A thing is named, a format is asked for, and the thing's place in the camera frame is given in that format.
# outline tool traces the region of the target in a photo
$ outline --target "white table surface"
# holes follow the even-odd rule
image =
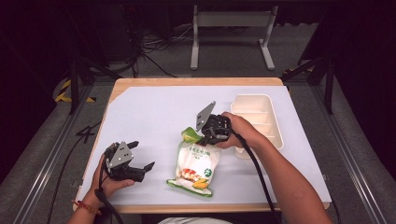
[[[135,183],[133,187],[121,189],[113,195],[110,202],[118,209],[131,204],[148,208],[150,205],[194,204],[210,207],[222,204],[266,204],[252,161],[236,158],[233,148],[221,153],[209,185],[214,191],[212,198],[204,198],[166,184],[167,179],[176,177],[180,133],[189,126],[195,129],[196,115],[212,101],[217,102],[213,114],[231,111],[231,103],[237,94],[266,94],[271,98],[284,143],[280,152],[308,179],[320,199],[330,203],[322,173],[284,86],[129,88],[107,108],[77,199],[81,200],[88,191],[99,159],[111,143],[139,141],[139,146],[132,149],[134,159],[130,166],[143,168],[152,161],[155,161],[155,165],[146,173],[142,183]],[[271,199],[276,203],[268,176],[265,171],[263,173]]]

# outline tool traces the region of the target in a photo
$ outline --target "snack bag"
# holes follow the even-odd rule
[[[196,142],[202,137],[192,128],[186,129],[182,135],[183,141],[178,146],[176,179],[168,179],[166,183],[204,197],[212,197],[213,192],[208,187],[219,163],[221,149],[197,145]]]

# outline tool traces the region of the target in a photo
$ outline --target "table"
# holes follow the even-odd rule
[[[269,211],[254,165],[236,158],[233,149],[221,152],[210,184],[212,198],[204,198],[168,186],[176,177],[177,146],[180,133],[195,127],[196,114],[211,101],[213,111],[230,111],[238,93],[265,93],[271,99],[284,146],[280,152],[314,186],[324,206],[331,202],[315,156],[304,134],[287,88],[279,78],[122,78],[117,80],[77,200],[91,185],[100,156],[115,141],[139,141],[132,150],[133,167],[155,161],[142,183],[122,189],[110,202],[120,213],[205,213]],[[264,172],[264,179],[276,206],[276,198]]]

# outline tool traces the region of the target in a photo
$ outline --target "yellow object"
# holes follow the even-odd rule
[[[205,179],[205,178],[201,178],[201,179],[199,179],[199,180],[197,180],[197,181],[195,181],[194,183],[205,183],[207,181],[207,179]]]
[[[208,184],[207,183],[198,183],[198,181],[197,181],[197,182],[193,183],[192,186],[195,188],[198,188],[198,189],[206,189]]]

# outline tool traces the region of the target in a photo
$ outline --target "bracelet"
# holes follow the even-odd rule
[[[76,202],[76,201],[72,200],[72,202],[73,202],[77,207],[83,207],[83,208],[87,209],[90,213],[94,213],[94,214],[99,215],[99,216],[102,215],[102,213],[100,212],[99,209],[91,208],[91,207],[89,207],[87,204],[85,204],[85,203],[82,202],[82,201],[77,201],[77,202]]]

